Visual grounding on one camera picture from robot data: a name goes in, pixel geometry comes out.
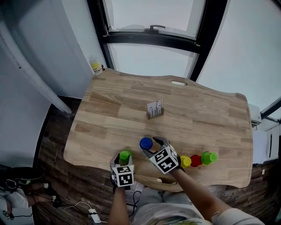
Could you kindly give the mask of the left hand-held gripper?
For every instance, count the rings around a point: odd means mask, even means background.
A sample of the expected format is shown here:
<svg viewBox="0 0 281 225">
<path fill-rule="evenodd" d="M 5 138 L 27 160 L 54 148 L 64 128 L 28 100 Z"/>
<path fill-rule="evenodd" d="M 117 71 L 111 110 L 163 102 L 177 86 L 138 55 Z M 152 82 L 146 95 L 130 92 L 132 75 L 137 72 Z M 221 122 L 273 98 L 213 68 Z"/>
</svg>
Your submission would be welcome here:
<svg viewBox="0 0 281 225">
<path fill-rule="evenodd" d="M 132 155 L 128 157 L 128 164 L 119 164 L 119 153 L 110 160 L 111 176 L 113 184 L 117 187 L 130 190 L 134 185 L 134 165 Z"/>
</svg>

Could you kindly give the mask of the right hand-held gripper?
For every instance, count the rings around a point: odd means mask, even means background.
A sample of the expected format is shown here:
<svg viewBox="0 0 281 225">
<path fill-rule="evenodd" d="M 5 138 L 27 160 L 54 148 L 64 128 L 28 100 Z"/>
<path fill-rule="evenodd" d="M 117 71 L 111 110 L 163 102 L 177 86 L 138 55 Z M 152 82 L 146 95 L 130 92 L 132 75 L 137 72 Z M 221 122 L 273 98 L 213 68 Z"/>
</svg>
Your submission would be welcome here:
<svg viewBox="0 0 281 225">
<path fill-rule="evenodd" d="M 154 144 L 151 144 L 149 150 L 142 149 L 149 161 L 163 174 L 167 174 L 175 168 L 180 169 L 180 158 L 168 139 L 164 137 L 153 137 L 153 139 L 160 145 L 159 149 Z"/>
</svg>

